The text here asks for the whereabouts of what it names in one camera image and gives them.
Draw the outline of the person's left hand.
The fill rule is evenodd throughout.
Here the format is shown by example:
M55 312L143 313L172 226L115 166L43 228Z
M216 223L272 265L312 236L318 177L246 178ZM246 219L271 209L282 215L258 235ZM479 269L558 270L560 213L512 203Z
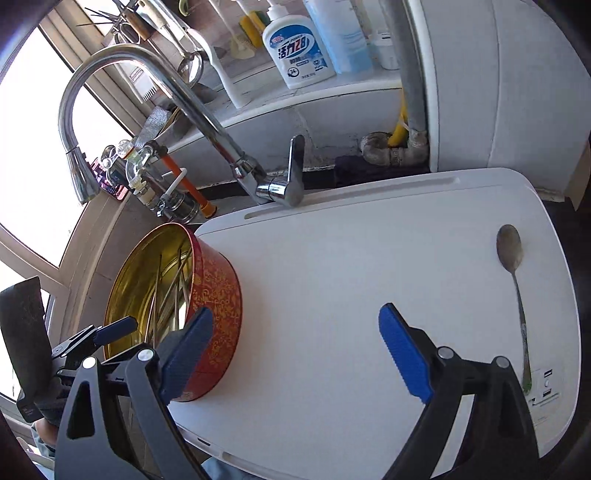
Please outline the person's left hand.
M33 438L38 447L44 446L54 449L57 443L58 428L48 422L45 418L35 421L31 429Z

